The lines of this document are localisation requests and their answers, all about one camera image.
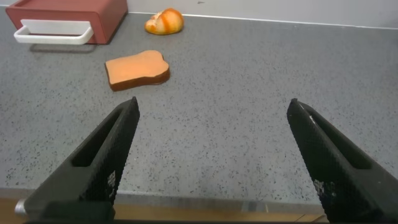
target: bread box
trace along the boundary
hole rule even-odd
[[[127,2],[20,0],[6,12],[21,43],[107,44],[127,14]]]

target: bread roll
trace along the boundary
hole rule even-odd
[[[145,30],[151,34],[165,35],[180,32],[184,19],[180,12],[169,8],[153,15],[146,23]]]

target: bread slice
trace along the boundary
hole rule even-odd
[[[169,65],[156,50],[108,60],[105,62],[105,69],[113,91],[142,85],[158,85],[170,78]]]

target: red bread box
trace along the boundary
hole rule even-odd
[[[69,31],[67,27],[65,29],[59,28],[62,26],[62,22],[58,25],[59,21],[88,21],[87,26],[91,26],[91,30],[87,30],[85,33],[86,39],[84,42],[79,44],[107,44],[111,40],[113,34],[116,32],[119,24],[122,22],[124,16],[127,14],[127,1],[126,0],[20,0],[13,5],[6,8],[6,12],[10,17],[12,23],[18,29],[14,35],[23,34],[21,37],[34,38],[34,35],[26,35],[30,33],[36,34],[34,31],[39,30],[39,34],[50,34],[40,35],[39,37],[46,37],[48,39],[56,39],[54,42],[29,42],[25,43],[41,43],[41,44],[71,44],[67,42],[57,42],[60,39],[65,39],[65,36],[70,34],[71,39],[78,38],[76,35],[81,34],[76,31]],[[33,21],[34,25],[29,27],[31,22],[24,23],[21,20]],[[47,25],[45,22],[49,21],[53,26]]]

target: table surface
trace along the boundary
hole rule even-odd
[[[0,188],[35,189],[119,103],[141,111],[123,195],[319,205],[286,118],[312,106],[398,177],[398,30],[186,17],[109,45],[18,44],[0,12]],[[112,92],[104,63],[158,50],[171,78]]]

